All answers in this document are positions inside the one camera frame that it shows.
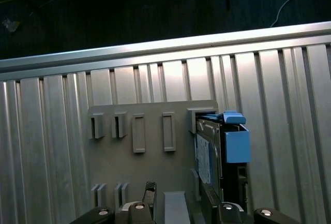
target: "blue plastic part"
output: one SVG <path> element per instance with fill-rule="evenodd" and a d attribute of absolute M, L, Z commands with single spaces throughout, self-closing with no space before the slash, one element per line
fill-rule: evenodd
<path fill-rule="evenodd" d="M 225 132 L 227 163 L 248 163 L 250 161 L 249 131 Z"/>
<path fill-rule="evenodd" d="M 222 114 L 206 114 L 203 117 L 214 121 L 224 121 L 225 124 L 238 125 L 246 123 L 246 118 L 236 111 L 224 111 Z"/>
<path fill-rule="evenodd" d="M 226 124 L 245 124 L 246 118 L 242 114 L 236 111 L 224 111 L 223 113 L 224 123 Z"/>

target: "aluminum panel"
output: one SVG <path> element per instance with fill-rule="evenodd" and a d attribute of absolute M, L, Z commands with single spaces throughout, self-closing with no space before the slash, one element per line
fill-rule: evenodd
<path fill-rule="evenodd" d="M 161 80 L 157 64 L 149 65 L 151 70 L 152 102 L 162 102 Z"/>
<path fill-rule="evenodd" d="M 140 65 L 139 69 L 139 79 L 141 87 L 141 101 L 142 103 L 151 102 L 151 91 L 149 89 L 149 78 L 148 78 L 148 66 Z"/>
<path fill-rule="evenodd" d="M 22 166 L 27 223 L 52 223 L 48 148 L 39 79 L 21 80 Z"/>
<path fill-rule="evenodd" d="M 326 223 L 318 157 L 301 48 L 284 49 L 289 94 L 289 125 L 299 172 L 298 196 L 302 223 Z"/>
<path fill-rule="evenodd" d="M 182 62 L 163 63 L 163 72 L 167 101 L 187 100 Z"/>
<path fill-rule="evenodd" d="M 264 90 L 262 97 L 266 101 L 267 135 L 272 150 L 277 209 L 296 220 L 300 220 L 296 191 L 295 171 L 297 169 L 294 168 L 293 164 L 293 151 L 278 51 L 261 52 L 260 60 Z"/>
<path fill-rule="evenodd" d="M 12 144 L 10 140 L 10 119 L 7 83 L 0 83 L 0 105 L 4 112 L 0 115 L 0 222 L 15 223 L 17 221 L 14 166 Z"/>
<path fill-rule="evenodd" d="M 210 100 L 210 88 L 205 58 L 187 60 L 192 100 Z"/>
<path fill-rule="evenodd" d="M 70 223 L 75 212 L 63 79 L 62 76 L 45 77 L 43 82 L 55 223 Z"/>
<path fill-rule="evenodd" d="M 251 162 L 249 164 L 249 187 L 252 192 L 253 208 L 275 207 L 271 179 L 266 125 L 263 119 L 262 103 L 253 53 L 237 54 L 240 97 L 243 114 L 251 139 Z"/>
<path fill-rule="evenodd" d="M 215 97 L 220 112 L 227 109 L 227 103 L 225 101 L 225 90 L 223 87 L 224 80 L 221 73 L 220 58 L 219 56 L 213 56 L 210 58 L 212 62 L 213 82 L 215 89 Z"/>
<path fill-rule="evenodd" d="M 113 103 L 109 70 L 91 71 L 93 105 Z"/>
<path fill-rule="evenodd" d="M 89 210 L 89 178 L 87 166 L 87 89 L 86 75 L 69 74 L 66 85 L 66 113 L 69 139 L 70 169 L 76 217 Z"/>
<path fill-rule="evenodd" d="M 308 71 L 311 73 L 311 99 L 315 141 L 318 148 L 320 174 L 322 178 L 325 212 L 331 219 L 331 79 L 325 45 L 308 47 Z"/>
<path fill-rule="evenodd" d="M 60 196 L 53 197 L 53 188 L 64 192 L 68 188 L 58 189 L 64 185 L 51 178 L 54 173 L 68 175 L 68 171 L 73 207 L 66 210 L 69 216 L 61 218 L 70 219 L 73 208 L 75 216 L 89 209 L 89 105 L 124 103 L 128 94 L 130 101 L 162 102 L 200 99 L 209 92 L 220 110 L 243 111 L 248 120 L 252 207 L 291 210 L 290 215 L 302 223 L 331 223 L 330 74 L 325 50 L 330 43 L 328 22 L 0 61 L 0 81 L 7 81 L 0 85 L 0 153 L 7 162 L 0 165 L 6 175 L 0 178 L 1 215 L 11 214 L 13 223 L 56 223 L 61 201 Z M 277 50 L 279 60 L 275 51 L 266 50 Z M 260 61 L 250 52 L 266 59 Z M 197 76 L 191 64 L 202 60 L 203 70 Z M 120 73 L 118 81 L 115 70 L 119 67 L 133 72 Z M 57 82 L 58 95 L 46 85 L 49 78 L 43 78 L 51 75 L 64 76 L 63 88 Z M 126 87 L 132 91 L 121 91 Z M 53 92 L 54 99 L 64 99 L 65 119 L 63 101 L 54 102 L 48 92 Z M 49 121 L 50 103 L 56 109 L 61 106 L 57 115 L 65 120 L 58 133 Z M 66 154 L 60 154 L 53 137 L 65 130 L 67 138 L 61 144 L 68 141 L 68 145 L 62 147 Z M 51 158 L 49 151 L 54 147 L 58 150 Z M 65 168 L 55 168 L 54 161 L 63 157 Z M 285 184 L 280 178 L 286 175 L 289 182 Z"/>
<path fill-rule="evenodd" d="M 22 157 L 21 157 L 21 137 L 20 137 L 20 113 L 18 98 L 19 84 L 15 81 L 9 81 L 7 84 L 7 102 L 8 102 L 8 116 L 10 125 L 10 143 L 11 143 L 11 156 L 13 165 L 13 192 L 15 196 L 15 215 L 17 223 L 25 223 L 25 198 L 24 198 L 24 186 L 22 177 Z"/>
<path fill-rule="evenodd" d="M 133 67 L 115 69 L 116 92 L 118 104 L 137 103 Z"/>
<path fill-rule="evenodd" d="M 16 70 L 21 70 L 26 65 L 28 65 L 29 67 L 31 66 L 33 67 L 34 65 L 38 65 L 38 66 L 45 65 L 46 67 L 48 67 L 48 66 L 55 66 L 60 63 L 72 64 L 72 61 L 76 61 L 79 63 L 88 63 L 90 61 L 95 61 L 98 59 L 103 60 L 103 59 L 111 59 L 111 58 L 118 58 L 123 56 L 142 55 L 142 54 L 155 55 L 156 53 L 160 53 L 164 51 L 177 51 L 187 48 L 201 49 L 205 47 L 227 46 L 229 44 L 235 44 L 236 46 L 238 46 L 239 44 L 243 44 L 243 43 L 252 46 L 252 43 L 260 42 L 261 40 L 265 41 L 266 39 L 281 40 L 281 41 L 285 40 L 287 44 L 284 44 L 280 47 L 289 47 L 292 45 L 291 43 L 288 43 L 287 40 L 289 39 L 296 37 L 304 37 L 304 36 L 311 37 L 322 34 L 330 34 L 330 30 L 331 30 L 331 22 L 321 22 L 321 23 L 311 23 L 304 25 L 295 25 L 290 27 L 283 26 L 283 27 L 243 31 L 243 32 L 242 31 L 233 32 L 226 34 L 213 34 L 213 35 L 205 35 L 205 36 L 180 38 L 180 39 L 152 41 L 152 42 L 136 43 L 136 44 L 123 45 L 123 46 L 88 49 L 88 50 L 81 50 L 75 52 L 62 52 L 55 54 L 23 57 L 17 59 L 5 59 L 0 61 L 0 72 L 14 70 L 13 68 L 15 68 Z M 258 51 L 261 50 L 261 48 L 250 49 L 250 51 L 253 50 Z"/>

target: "rectangular slot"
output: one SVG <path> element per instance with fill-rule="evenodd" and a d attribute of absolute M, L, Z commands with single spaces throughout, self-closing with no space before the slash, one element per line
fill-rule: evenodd
<path fill-rule="evenodd" d="M 116 137 L 119 137 L 119 122 L 118 122 L 118 116 L 115 116 L 115 132 L 116 132 Z"/>
<path fill-rule="evenodd" d="M 112 117 L 112 137 L 113 138 L 123 138 L 127 135 L 127 114 L 115 113 Z"/>
<path fill-rule="evenodd" d="M 134 153 L 145 152 L 144 114 L 134 114 L 132 116 L 132 146 Z"/>
<path fill-rule="evenodd" d="M 95 137 L 95 120 L 91 118 L 91 135 L 89 136 L 90 139 Z"/>
<path fill-rule="evenodd" d="M 199 115 L 205 115 L 205 114 L 216 114 L 218 112 L 217 109 L 213 109 L 213 107 L 210 108 L 189 108 L 188 111 L 188 121 L 189 121 L 189 131 L 191 133 L 196 133 L 196 125 L 195 125 L 195 117 Z"/>
<path fill-rule="evenodd" d="M 165 152 L 174 152 L 176 150 L 174 115 L 174 112 L 163 113 L 163 141 Z"/>
<path fill-rule="evenodd" d="M 104 136 L 103 131 L 103 114 L 92 114 L 89 116 L 90 129 L 88 132 L 89 139 L 99 139 Z"/>

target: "sticker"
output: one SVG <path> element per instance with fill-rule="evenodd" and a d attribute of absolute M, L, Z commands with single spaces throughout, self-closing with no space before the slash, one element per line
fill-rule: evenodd
<path fill-rule="evenodd" d="M 210 184 L 210 157 L 209 142 L 200 135 L 197 135 L 197 159 L 198 172 L 203 183 Z"/>
<path fill-rule="evenodd" d="M 194 152 L 195 152 L 195 160 L 198 159 L 198 154 L 197 154 L 197 136 L 194 138 Z"/>

